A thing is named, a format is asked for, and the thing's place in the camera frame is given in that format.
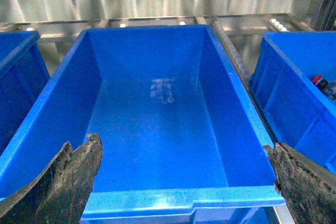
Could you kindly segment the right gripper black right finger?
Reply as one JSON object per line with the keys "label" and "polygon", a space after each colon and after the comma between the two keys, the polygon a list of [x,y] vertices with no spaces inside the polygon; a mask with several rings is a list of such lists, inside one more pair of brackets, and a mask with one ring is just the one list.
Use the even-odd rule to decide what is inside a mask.
{"label": "right gripper black right finger", "polygon": [[284,142],[264,145],[295,223],[335,223],[335,174]]}

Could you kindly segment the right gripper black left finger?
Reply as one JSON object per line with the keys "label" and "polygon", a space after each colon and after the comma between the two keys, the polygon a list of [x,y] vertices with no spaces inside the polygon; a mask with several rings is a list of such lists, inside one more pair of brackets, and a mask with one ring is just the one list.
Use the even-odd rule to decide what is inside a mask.
{"label": "right gripper black left finger", "polygon": [[30,183],[1,201],[1,223],[80,223],[102,160],[97,133],[66,142]]}

